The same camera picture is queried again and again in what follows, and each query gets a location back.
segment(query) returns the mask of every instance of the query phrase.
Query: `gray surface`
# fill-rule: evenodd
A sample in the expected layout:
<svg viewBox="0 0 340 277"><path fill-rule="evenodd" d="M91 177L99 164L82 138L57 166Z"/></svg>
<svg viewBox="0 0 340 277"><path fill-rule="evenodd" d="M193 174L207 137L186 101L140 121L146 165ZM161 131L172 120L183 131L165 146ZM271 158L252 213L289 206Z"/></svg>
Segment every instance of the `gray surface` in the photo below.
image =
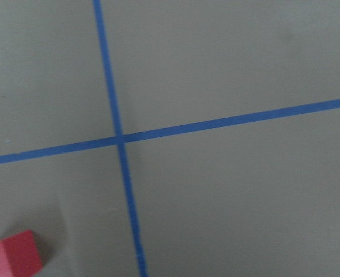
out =
<svg viewBox="0 0 340 277"><path fill-rule="evenodd" d="M0 155L111 126L92 3L0 1Z"/></svg>
<svg viewBox="0 0 340 277"><path fill-rule="evenodd" d="M36 232L40 277L136 276L115 147L0 165L0 239Z"/></svg>
<svg viewBox="0 0 340 277"><path fill-rule="evenodd" d="M340 0L103 3L126 132L340 98Z"/></svg>
<svg viewBox="0 0 340 277"><path fill-rule="evenodd" d="M150 276L340 276L340 110L128 149Z"/></svg>

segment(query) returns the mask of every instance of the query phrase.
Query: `blue line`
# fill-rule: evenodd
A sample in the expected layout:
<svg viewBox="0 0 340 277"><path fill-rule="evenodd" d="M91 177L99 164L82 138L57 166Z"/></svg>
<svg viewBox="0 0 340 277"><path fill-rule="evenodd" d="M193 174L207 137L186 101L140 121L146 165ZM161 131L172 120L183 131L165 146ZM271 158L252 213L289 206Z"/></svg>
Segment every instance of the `blue line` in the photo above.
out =
<svg viewBox="0 0 340 277"><path fill-rule="evenodd" d="M100 0L93 0L93 6L95 9L96 16L96 24L97 24L97 32L99 35L102 62L105 72L105 80L108 90L108 97L111 106L111 114L112 120L114 122L115 136L118 138L118 152L120 158L120 166L122 170L122 177L125 187L126 200L128 205L131 229L133 233L133 240L135 246L135 252L137 255L137 263L138 269L141 277L147 277L147 269L146 269L146 259L145 254L141 242L140 237L140 229L139 229L139 219L137 215L137 209L135 207L135 198L133 193L133 186L130 178L130 169L129 163L126 153L126 147L124 144L124 137L122 131L122 124L120 120L120 112L118 105L118 98L116 97L115 91L115 83L114 83L114 75L111 69L110 56L109 56L109 48L106 38L105 24L102 15L102 7Z"/></svg>
<svg viewBox="0 0 340 277"><path fill-rule="evenodd" d="M60 145L55 147L48 147L43 149L31 150L22 152L19 154L8 154L0 156L0 164L17 162L19 160L36 159L46 156L53 156L59 154L65 154L70 152L77 152L87 149L94 149L100 147L106 147L110 145L116 145L118 139L116 137L101 138L99 140L84 141L82 143L72 143L66 145Z"/></svg>
<svg viewBox="0 0 340 277"><path fill-rule="evenodd" d="M173 136L175 134L191 133L274 118L291 117L294 115L315 113L317 111L333 110L335 108L340 108L340 99L126 134L124 135L124 141L125 143L132 143L134 141L149 140L158 137Z"/></svg>

